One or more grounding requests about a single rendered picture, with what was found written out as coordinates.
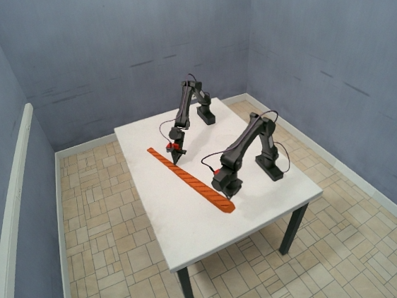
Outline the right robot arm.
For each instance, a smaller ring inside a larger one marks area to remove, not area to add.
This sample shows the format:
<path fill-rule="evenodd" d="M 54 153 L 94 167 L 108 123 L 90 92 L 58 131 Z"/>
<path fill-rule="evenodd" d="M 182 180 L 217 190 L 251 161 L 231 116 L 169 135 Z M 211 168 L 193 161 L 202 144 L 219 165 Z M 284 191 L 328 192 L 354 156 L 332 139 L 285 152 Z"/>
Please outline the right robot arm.
<path fill-rule="evenodd" d="M 210 111 L 211 99 L 208 95 L 206 95 L 202 91 L 201 82 L 187 81 L 187 86 L 186 86 L 186 81 L 182 81 L 181 86 L 183 87 L 182 100 L 176 118 L 180 115 L 180 113 L 182 114 L 180 115 L 180 117 L 175 119 L 174 127 L 172 126 L 171 131 L 168 134 L 170 139 L 177 141 L 184 140 L 185 132 L 182 131 L 181 129 L 185 128 L 184 130 L 189 130 L 190 127 L 189 108 L 193 94 L 197 98 L 198 103 L 201 105 L 196 107 L 197 110 L 200 111 L 200 113 L 207 120 L 211 120 L 215 118 L 215 115 Z"/>

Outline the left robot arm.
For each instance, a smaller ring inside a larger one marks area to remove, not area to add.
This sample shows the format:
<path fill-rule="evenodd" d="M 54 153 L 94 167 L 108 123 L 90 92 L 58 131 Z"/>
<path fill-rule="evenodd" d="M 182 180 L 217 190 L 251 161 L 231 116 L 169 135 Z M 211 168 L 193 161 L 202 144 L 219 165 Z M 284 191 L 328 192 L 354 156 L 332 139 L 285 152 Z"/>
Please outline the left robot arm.
<path fill-rule="evenodd" d="M 251 112 L 249 117 L 250 122 L 248 126 L 239 138 L 227 147 L 226 150 L 234 146 L 235 148 L 224 152 L 220 157 L 222 167 L 217 174 L 213 174 L 214 177 L 211 182 L 212 187 L 218 192 L 221 192 L 231 181 L 237 179 L 237 172 L 242 167 L 245 152 L 257 136 L 261 140 L 262 151 L 255 159 L 274 179 L 284 175 L 275 164 L 275 161 L 279 157 L 278 148 L 274 145 L 272 136 L 276 124 L 267 117 L 258 119 L 260 116 L 254 112 Z"/>

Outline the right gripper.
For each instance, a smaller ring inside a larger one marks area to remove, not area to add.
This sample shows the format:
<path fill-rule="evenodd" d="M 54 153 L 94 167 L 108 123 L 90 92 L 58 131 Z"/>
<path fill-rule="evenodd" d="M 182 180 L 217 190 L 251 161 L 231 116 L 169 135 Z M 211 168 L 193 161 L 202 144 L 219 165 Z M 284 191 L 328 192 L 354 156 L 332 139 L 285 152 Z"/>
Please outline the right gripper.
<path fill-rule="evenodd" d="M 172 147 L 174 146 L 174 150 L 171 153 L 172 159 L 173 159 L 173 164 L 176 165 L 182 154 L 186 155 L 187 150 L 183 150 L 183 143 L 184 141 L 177 141 L 174 140 L 174 143 L 172 143 Z M 167 148 L 172 148 L 170 147 L 170 143 L 166 146 Z"/>

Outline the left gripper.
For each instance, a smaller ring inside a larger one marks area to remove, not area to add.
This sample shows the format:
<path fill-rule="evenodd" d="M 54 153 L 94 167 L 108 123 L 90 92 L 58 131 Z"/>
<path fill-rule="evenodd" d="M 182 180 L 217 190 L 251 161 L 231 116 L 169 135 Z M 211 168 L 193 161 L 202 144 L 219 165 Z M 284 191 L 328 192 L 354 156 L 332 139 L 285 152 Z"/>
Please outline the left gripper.
<path fill-rule="evenodd" d="M 219 169 L 217 169 L 216 171 L 214 171 L 214 174 L 217 174 L 219 172 Z M 238 184 L 237 184 L 237 180 L 235 181 L 231 181 L 223 190 L 222 193 L 225 195 L 225 197 L 227 198 L 227 200 L 231 200 L 233 196 L 235 196 L 238 191 L 242 188 L 243 181 L 241 179 L 238 178 Z"/>

